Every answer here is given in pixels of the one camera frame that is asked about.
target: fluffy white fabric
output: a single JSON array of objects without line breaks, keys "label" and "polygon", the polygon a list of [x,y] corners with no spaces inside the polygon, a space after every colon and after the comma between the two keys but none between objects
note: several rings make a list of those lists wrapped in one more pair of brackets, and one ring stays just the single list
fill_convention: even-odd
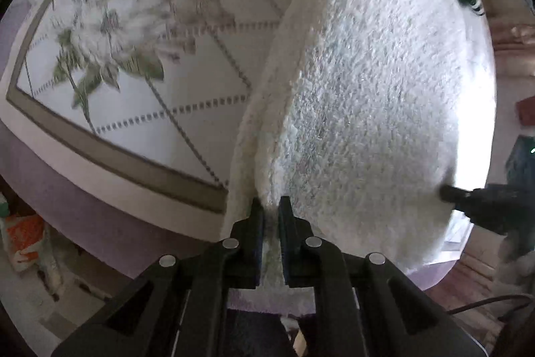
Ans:
[{"label": "fluffy white fabric", "polygon": [[281,195],[343,252],[405,272],[436,255],[451,212],[438,187],[482,187],[489,169],[489,40],[457,0],[292,1],[234,151],[221,236],[255,195],[266,235],[262,284],[233,307],[314,311],[311,289],[284,286]]}]

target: silver screw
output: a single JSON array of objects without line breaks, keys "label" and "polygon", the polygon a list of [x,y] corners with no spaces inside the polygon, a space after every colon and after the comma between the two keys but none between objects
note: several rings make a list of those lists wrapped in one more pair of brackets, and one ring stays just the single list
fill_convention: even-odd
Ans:
[{"label": "silver screw", "polygon": [[164,268],[169,268],[170,266],[175,265],[176,262],[176,257],[174,257],[172,254],[166,254],[165,256],[160,257],[159,264]]},{"label": "silver screw", "polygon": [[381,253],[372,253],[368,259],[370,259],[370,262],[375,265],[382,265],[386,261],[386,257],[384,257]]},{"label": "silver screw", "polygon": [[228,250],[236,248],[238,245],[240,245],[240,241],[238,241],[236,238],[227,238],[223,241],[223,247]]},{"label": "silver screw", "polygon": [[309,247],[318,248],[322,245],[322,240],[317,236],[309,236],[304,240],[304,243],[307,244]]}]

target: wire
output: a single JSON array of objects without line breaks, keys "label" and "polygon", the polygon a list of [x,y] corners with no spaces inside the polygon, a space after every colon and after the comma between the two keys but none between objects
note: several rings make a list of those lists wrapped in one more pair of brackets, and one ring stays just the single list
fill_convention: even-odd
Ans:
[{"label": "wire", "polygon": [[535,297],[529,294],[510,294],[510,295],[493,296],[491,298],[486,298],[485,300],[476,301],[475,303],[462,305],[461,307],[457,307],[456,309],[448,310],[446,313],[448,315],[456,315],[457,313],[461,313],[463,311],[467,311],[470,309],[475,309],[476,307],[481,307],[482,305],[487,305],[490,303],[494,303],[498,301],[505,301],[505,300],[529,300],[529,302],[533,302],[535,301]]}]

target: black device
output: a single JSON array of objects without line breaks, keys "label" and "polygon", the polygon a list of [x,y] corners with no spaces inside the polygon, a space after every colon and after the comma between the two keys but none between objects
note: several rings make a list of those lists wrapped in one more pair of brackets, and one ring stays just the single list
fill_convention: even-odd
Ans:
[{"label": "black device", "polygon": [[[53,352],[53,357],[215,357],[229,288],[260,281],[263,209],[253,201],[230,238],[199,256],[166,255],[149,266]],[[380,253],[360,258],[315,237],[279,204],[285,282],[313,287],[324,357],[483,357],[485,350]]]}]

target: white towel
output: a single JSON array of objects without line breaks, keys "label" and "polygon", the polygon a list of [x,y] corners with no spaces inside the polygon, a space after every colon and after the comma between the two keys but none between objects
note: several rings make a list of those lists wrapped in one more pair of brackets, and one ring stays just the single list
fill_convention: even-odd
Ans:
[{"label": "white towel", "polygon": [[494,126],[485,18],[457,0],[293,0],[242,120],[222,237],[258,195],[262,283],[232,307],[300,315],[284,285],[277,204],[346,253],[382,252],[409,272],[440,250],[442,183],[482,187]]}]

